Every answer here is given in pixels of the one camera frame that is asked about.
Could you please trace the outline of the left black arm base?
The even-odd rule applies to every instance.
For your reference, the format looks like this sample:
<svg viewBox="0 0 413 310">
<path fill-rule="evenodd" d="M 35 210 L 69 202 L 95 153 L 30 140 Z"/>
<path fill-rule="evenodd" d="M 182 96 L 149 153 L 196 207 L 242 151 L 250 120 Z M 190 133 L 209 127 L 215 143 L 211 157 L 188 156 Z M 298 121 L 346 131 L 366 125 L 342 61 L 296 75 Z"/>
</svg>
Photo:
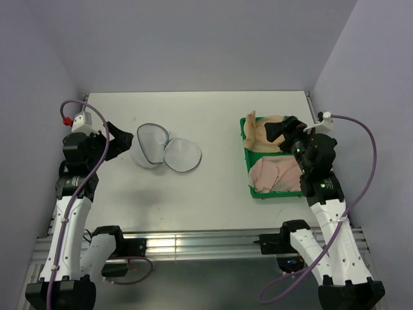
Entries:
<svg viewBox="0 0 413 310">
<path fill-rule="evenodd" d="M 126 238 L 120 247 L 114 251 L 110 256 L 110 261 L 120 257 L 139 256 L 144 257 L 146 253 L 146 239 L 145 238 Z M 122 262 L 107 262 L 101 274 L 104 277 L 115 278 L 124 277 L 130 267 L 130 260 Z"/>
</svg>

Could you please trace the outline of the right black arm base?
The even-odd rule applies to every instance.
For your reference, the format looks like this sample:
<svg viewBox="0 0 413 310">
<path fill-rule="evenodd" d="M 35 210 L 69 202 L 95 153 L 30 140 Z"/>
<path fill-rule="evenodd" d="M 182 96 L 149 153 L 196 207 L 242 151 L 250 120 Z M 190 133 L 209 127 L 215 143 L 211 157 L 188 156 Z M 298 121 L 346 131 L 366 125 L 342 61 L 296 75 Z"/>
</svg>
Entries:
<svg viewBox="0 0 413 310">
<path fill-rule="evenodd" d="M 302 257 L 279 233 L 260 234 L 254 244 L 259 245 L 262 255 L 275 255 L 278 267 L 286 273 L 298 272 L 305 266 Z"/>
</svg>

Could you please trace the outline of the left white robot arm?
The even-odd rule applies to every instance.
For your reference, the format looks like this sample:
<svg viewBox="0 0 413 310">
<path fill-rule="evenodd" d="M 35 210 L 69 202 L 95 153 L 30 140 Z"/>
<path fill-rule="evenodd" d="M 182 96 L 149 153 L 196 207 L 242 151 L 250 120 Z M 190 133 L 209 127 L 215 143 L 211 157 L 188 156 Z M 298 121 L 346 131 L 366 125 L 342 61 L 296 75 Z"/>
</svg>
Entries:
<svg viewBox="0 0 413 310">
<path fill-rule="evenodd" d="M 25 298 L 34 309 L 93 309 L 96 282 L 106 261 L 125 252 L 119 226 L 95 229 L 86 252 L 82 252 L 85 223 L 99 178 L 97 168 L 130 149 L 133 134 L 107 124 L 101 132 L 75 132 L 63 139 L 64 161 L 55 185 L 55 230 L 46 263 Z"/>
</svg>

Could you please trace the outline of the pink bra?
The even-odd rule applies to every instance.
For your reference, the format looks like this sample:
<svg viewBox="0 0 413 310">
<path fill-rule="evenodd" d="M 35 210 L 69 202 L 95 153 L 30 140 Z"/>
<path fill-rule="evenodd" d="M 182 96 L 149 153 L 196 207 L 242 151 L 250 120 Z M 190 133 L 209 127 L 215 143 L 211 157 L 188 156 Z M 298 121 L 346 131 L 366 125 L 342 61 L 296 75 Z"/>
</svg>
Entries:
<svg viewBox="0 0 413 310">
<path fill-rule="evenodd" d="M 257 193 L 300 191 L 302 170 L 293 156 L 264 156 L 248 172 L 248 184 Z"/>
</svg>

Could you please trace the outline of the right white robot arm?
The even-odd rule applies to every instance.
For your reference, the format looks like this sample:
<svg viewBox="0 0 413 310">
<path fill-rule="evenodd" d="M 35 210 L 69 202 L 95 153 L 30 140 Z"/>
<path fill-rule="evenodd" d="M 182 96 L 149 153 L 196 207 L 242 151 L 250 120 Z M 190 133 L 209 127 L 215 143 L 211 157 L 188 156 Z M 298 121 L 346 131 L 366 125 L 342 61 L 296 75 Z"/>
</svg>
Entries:
<svg viewBox="0 0 413 310">
<path fill-rule="evenodd" d="M 260 304 L 281 300 L 310 274 L 319 284 L 317 293 L 323 309 L 373 309 L 385 295 L 383 283 L 373 278 L 356 245 L 348 218 L 355 205 L 347 205 L 340 182 L 332 170 L 337 141 L 321 129 L 331 127 L 334 119 L 335 115 L 321 112 L 319 122 L 311 126 L 294 116 L 279 124 L 265 126 L 267 140 L 273 142 L 283 136 L 285 140 L 279 148 L 291 153 L 299 165 L 301 192 L 316 217 L 325 246 L 315 241 L 306 221 L 284 222 L 279 244 L 285 251 L 296 250 L 306 267 L 294 274 L 296 280 L 280 295 L 264 300 L 270 287 L 293 274 L 270 282 L 259 294 Z"/>
</svg>

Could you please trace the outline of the mesh laundry bag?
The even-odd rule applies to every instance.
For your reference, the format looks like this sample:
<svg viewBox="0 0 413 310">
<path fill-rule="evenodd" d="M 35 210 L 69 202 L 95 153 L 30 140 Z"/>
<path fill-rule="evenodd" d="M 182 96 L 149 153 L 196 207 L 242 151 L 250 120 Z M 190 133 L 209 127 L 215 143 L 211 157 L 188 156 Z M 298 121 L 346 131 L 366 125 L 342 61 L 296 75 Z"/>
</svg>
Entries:
<svg viewBox="0 0 413 310">
<path fill-rule="evenodd" d="M 174 172 L 187 173 L 199 166 L 203 154 L 196 143 L 184 138 L 171 138 L 161 125 L 145 123 L 136 130 L 130 157 L 144 169 L 166 165 Z"/>
</svg>

